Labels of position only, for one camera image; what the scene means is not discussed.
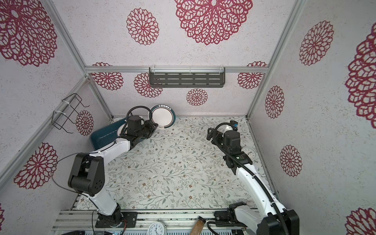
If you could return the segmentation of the small red-ring green plate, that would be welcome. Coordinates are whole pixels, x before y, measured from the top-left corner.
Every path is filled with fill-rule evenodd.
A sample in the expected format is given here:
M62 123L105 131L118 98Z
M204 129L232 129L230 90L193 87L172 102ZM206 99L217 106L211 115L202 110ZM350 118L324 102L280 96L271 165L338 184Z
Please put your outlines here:
M175 124L176 114L171 107L159 104L150 110L149 119L158 125L158 129L169 129Z

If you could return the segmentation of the sunburst plate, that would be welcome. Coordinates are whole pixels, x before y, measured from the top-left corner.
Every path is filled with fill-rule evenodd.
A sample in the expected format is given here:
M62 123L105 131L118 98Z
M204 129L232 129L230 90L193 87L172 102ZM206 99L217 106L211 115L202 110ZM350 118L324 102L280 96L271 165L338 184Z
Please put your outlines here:
M127 133L127 123L121 125L117 130L117 137L119 138L122 135Z

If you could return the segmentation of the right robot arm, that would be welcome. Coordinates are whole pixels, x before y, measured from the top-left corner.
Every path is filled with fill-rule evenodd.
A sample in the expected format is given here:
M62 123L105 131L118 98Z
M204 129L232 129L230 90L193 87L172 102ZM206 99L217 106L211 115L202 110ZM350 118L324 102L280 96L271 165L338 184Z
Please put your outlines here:
M252 160L242 151L239 132L229 129L222 133L209 128L207 140L224 153L227 167L244 184L257 207L251 209L243 202L230 205L227 209L229 222L243 225L255 235L298 235L299 216L280 203L261 180Z

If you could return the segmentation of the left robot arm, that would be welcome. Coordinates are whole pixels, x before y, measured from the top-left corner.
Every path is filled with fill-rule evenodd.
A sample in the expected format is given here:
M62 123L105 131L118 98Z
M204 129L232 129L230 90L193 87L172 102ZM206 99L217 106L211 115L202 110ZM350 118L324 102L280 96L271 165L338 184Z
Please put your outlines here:
M118 137L110 144L91 153L75 156L68 186L86 196L97 208L96 228L116 228L125 225L121 207L111 198L105 185L105 166L122 153L132 150L144 139L149 139L158 124L140 116L130 116Z

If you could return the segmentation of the teal plastic bin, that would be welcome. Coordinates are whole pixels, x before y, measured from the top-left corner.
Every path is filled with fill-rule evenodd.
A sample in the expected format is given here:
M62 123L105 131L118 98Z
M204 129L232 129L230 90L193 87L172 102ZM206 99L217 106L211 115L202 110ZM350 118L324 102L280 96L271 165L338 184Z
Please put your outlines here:
M90 141L94 150L99 150L110 144L118 137L118 129L126 124L126 118L122 118L110 125L107 125L90 135Z

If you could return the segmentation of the white alarm clock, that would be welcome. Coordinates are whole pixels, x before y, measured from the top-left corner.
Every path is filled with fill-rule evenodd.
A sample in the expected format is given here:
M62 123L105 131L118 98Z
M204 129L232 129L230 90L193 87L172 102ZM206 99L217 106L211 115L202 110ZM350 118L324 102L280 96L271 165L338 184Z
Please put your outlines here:
M242 148L242 151L248 155L248 157L253 161L253 162L258 162L259 161L259 155L257 153L257 150L255 147L251 146L245 146Z

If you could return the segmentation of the brown spice bottle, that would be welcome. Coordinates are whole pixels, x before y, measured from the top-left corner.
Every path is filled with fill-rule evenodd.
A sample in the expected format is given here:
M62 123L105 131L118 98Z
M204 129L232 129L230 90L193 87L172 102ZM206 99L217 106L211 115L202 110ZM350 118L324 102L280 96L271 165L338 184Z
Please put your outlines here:
M195 221L193 228L191 229L189 235L200 235L203 228L205 227L206 220L202 217L198 217Z

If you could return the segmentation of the grey metal wall shelf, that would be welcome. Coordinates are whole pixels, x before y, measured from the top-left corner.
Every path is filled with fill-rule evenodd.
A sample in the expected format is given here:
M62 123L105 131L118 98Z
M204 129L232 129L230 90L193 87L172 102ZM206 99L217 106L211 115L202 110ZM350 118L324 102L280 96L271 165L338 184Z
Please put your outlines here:
M226 70L217 69L158 69L149 68L152 88L222 88Z

